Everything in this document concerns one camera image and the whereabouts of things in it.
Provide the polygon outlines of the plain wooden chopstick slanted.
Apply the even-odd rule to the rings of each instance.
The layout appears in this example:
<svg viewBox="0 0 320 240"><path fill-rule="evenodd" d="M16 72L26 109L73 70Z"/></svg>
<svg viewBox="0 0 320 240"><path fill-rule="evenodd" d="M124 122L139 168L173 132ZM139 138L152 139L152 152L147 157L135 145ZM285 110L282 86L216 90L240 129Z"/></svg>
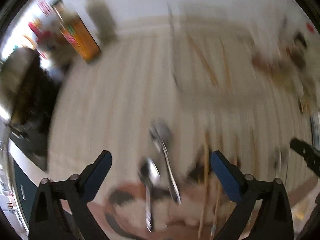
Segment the plain wooden chopstick slanted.
<svg viewBox="0 0 320 240"><path fill-rule="evenodd" d="M214 72L211 70L209 63L206 60L206 58L204 57L204 54L200 50L199 46L196 44L196 42L192 39L192 37L189 34L187 34L187 39L188 39L190 46L193 48L193 50L195 50L196 55L199 57L205 71L207 72L207 74L210 78L212 85L217 86L218 85L217 78L216 78Z"/></svg>

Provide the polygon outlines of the blue smartphone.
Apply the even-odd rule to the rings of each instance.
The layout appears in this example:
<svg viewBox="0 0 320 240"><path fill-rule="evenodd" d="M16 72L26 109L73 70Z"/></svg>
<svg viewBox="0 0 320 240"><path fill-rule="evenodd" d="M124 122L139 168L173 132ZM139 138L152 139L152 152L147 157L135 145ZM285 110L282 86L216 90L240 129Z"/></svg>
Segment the blue smartphone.
<svg viewBox="0 0 320 240"><path fill-rule="evenodd" d="M317 146L319 144L319 113L310 116L312 144Z"/></svg>

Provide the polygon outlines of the teal cabinet door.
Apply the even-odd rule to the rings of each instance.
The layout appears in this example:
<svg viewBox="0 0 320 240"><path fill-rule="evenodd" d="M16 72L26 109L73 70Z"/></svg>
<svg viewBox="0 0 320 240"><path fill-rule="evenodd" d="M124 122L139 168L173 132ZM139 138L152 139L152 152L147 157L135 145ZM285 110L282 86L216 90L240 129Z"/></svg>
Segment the teal cabinet door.
<svg viewBox="0 0 320 240"><path fill-rule="evenodd" d="M37 192L37 186L22 171L16 161L14 161L14 172L22 211L25 216L25 220L29 223L33 202Z"/></svg>

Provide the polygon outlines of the black induction cooktop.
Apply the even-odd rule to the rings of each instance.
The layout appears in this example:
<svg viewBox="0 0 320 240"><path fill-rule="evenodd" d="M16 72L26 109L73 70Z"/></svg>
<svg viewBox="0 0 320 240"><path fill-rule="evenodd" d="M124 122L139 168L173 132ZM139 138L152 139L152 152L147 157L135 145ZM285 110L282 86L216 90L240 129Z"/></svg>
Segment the black induction cooktop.
<svg viewBox="0 0 320 240"><path fill-rule="evenodd" d="M18 90L9 125L9 138L44 172L48 166L49 130L59 88L36 57Z"/></svg>

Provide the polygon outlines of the steel spoon far left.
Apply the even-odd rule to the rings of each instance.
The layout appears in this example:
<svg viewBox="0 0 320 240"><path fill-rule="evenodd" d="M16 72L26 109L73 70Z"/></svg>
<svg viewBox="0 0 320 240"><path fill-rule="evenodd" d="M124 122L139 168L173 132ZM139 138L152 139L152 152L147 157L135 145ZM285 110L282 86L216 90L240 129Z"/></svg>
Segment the steel spoon far left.
<svg viewBox="0 0 320 240"><path fill-rule="evenodd" d="M153 232L153 211L152 211L152 192L159 183L160 174L151 158L145 158L140 165L139 174L140 181L145 186L145 219L146 228L149 232Z"/></svg>

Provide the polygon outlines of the crumpled plastic bag snacks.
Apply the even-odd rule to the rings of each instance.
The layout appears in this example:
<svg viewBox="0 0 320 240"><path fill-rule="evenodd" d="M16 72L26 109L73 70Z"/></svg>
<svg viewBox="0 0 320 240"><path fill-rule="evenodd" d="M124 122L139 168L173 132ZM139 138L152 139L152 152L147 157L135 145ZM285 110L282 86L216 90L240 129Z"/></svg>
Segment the crumpled plastic bag snacks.
<svg viewBox="0 0 320 240"><path fill-rule="evenodd" d="M295 95L302 113L319 111L319 32L313 24L283 17L268 46L258 45L253 66Z"/></svg>

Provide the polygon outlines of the steel wok with lid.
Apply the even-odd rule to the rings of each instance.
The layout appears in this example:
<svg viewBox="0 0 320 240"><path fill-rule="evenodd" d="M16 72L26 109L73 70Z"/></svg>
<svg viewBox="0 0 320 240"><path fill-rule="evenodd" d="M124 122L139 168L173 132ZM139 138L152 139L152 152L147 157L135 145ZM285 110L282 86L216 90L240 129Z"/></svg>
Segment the steel wok with lid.
<svg viewBox="0 0 320 240"><path fill-rule="evenodd" d="M1 66L1 119L8 124L18 91L29 69L40 66L39 53L27 47L14 50Z"/></svg>

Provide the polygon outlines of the clear plastic organizer bin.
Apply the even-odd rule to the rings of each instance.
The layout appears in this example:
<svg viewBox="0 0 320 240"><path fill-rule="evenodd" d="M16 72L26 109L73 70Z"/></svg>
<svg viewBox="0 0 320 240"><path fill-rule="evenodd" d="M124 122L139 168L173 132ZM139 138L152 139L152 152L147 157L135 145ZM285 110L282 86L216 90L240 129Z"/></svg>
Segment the clear plastic organizer bin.
<svg viewBox="0 0 320 240"><path fill-rule="evenodd" d="M189 107L241 107L265 95L265 87L252 66L255 44L248 27L228 15L220 5L181 3L174 14L168 7L172 74L180 100ZM187 34L199 46L214 72L213 86ZM225 68L220 44L222 39L231 77L225 83Z"/></svg>

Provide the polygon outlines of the cat pattern striped table mat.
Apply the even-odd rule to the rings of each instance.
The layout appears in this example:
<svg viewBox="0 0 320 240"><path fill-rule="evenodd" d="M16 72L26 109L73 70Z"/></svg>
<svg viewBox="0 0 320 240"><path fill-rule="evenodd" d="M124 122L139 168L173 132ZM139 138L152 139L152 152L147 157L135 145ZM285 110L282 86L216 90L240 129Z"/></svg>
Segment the cat pattern striped table mat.
<svg viewBox="0 0 320 240"><path fill-rule="evenodd" d="M110 239L198 239L204 197L203 144L220 150L240 170L261 180L283 180L291 205L316 185L316 176L289 148L292 137L312 141L310 120L297 98L259 74L265 95L241 107L189 107L180 100L172 74L168 27L130 33L108 46L88 66L76 59L60 92L50 128L48 175L64 180L80 173L103 150L112 167L88 207ZM163 154L149 134L153 121L171 132L168 154L181 205L169 192ZM273 155L282 149L282 168ZM141 162L151 158L159 174L152 192L153 232L146 228ZM202 239L210 237L217 178L209 175Z"/></svg>

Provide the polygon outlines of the dark vinegar bottle orange label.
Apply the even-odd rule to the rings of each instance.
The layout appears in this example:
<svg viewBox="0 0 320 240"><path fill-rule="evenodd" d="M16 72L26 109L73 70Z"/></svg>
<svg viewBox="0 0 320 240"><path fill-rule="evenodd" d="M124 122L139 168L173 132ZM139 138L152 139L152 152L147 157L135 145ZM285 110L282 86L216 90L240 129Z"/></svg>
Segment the dark vinegar bottle orange label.
<svg viewBox="0 0 320 240"><path fill-rule="evenodd" d="M69 44L86 62L95 59L101 49L79 14L69 9L63 0L52 0L51 6L60 21L60 32Z"/></svg>

